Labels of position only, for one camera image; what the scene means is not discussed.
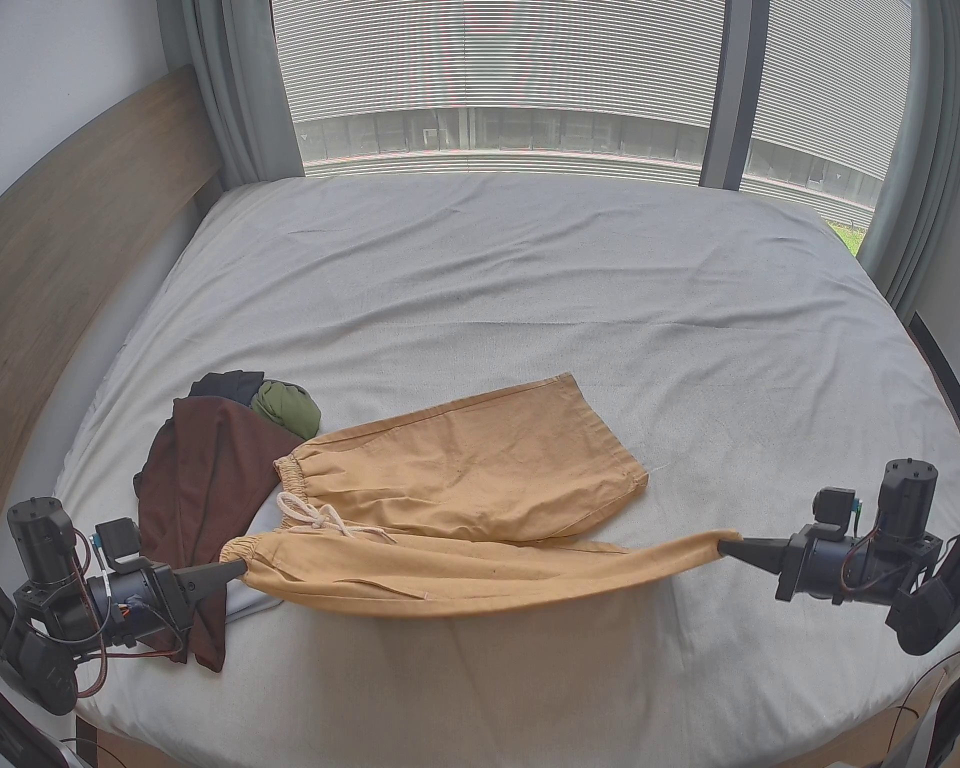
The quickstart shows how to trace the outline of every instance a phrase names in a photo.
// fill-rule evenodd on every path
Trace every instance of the wrinkled sheet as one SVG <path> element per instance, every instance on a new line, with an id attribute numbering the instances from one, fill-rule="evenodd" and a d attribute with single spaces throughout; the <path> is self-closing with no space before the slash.
<path id="1" fill-rule="evenodd" d="M 960 434 L 890 307 L 812 210 L 734 192 L 537 175 L 284 180 L 206 217 L 100 387 L 58 485 L 84 530 L 208 371 L 296 381 L 323 431 L 571 371 L 646 466 L 591 536 L 785 537 L 825 485 L 869 527 L 884 464 L 940 472 Z M 648 588 L 460 620 L 282 604 L 227 663 L 116 662 L 90 722 L 205 766 L 769 765 L 894 700 L 940 657 L 882 608 L 774 600 L 726 559 Z M 81 684 L 96 674 L 89 664 Z"/>

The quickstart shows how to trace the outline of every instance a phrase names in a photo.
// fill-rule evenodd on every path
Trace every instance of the curtain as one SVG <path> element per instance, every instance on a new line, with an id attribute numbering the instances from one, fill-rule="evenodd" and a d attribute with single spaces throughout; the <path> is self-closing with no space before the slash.
<path id="1" fill-rule="evenodd" d="M 910 86 L 860 263 L 908 323 L 960 186 L 960 7 L 911 5 Z"/>
<path id="2" fill-rule="evenodd" d="M 193 64 L 225 189 L 303 176 L 268 0 L 156 0 L 171 71 Z"/>

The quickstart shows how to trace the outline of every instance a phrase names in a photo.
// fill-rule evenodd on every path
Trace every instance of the green grass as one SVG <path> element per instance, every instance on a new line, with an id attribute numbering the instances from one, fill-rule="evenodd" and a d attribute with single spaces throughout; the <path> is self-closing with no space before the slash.
<path id="1" fill-rule="evenodd" d="M 850 253 L 856 256 L 856 252 L 860 250 L 860 243 L 863 242 L 863 236 L 867 233 L 867 230 L 859 227 L 848 227 L 846 224 L 837 224 L 831 221 L 827 221 L 827 223 L 833 228 L 834 232 L 840 235 L 840 239 L 843 240 L 844 245 L 850 249 Z"/>

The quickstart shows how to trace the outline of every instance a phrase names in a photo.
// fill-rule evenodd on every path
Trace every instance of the headboard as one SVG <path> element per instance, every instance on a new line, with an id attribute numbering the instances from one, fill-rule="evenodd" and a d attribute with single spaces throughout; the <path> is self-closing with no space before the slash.
<path id="1" fill-rule="evenodd" d="M 187 66 L 91 120 L 0 196 L 0 499 L 97 311 L 220 165 Z"/>

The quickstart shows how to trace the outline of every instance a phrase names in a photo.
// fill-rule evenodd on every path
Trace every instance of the green garment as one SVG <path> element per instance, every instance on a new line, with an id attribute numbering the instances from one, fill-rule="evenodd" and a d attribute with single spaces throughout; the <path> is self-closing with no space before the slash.
<path id="1" fill-rule="evenodd" d="M 264 381 L 251 400 L 253 412 L 310 440 L 320 431 L 320 408 L 302 387 L 283 381 Z"/>

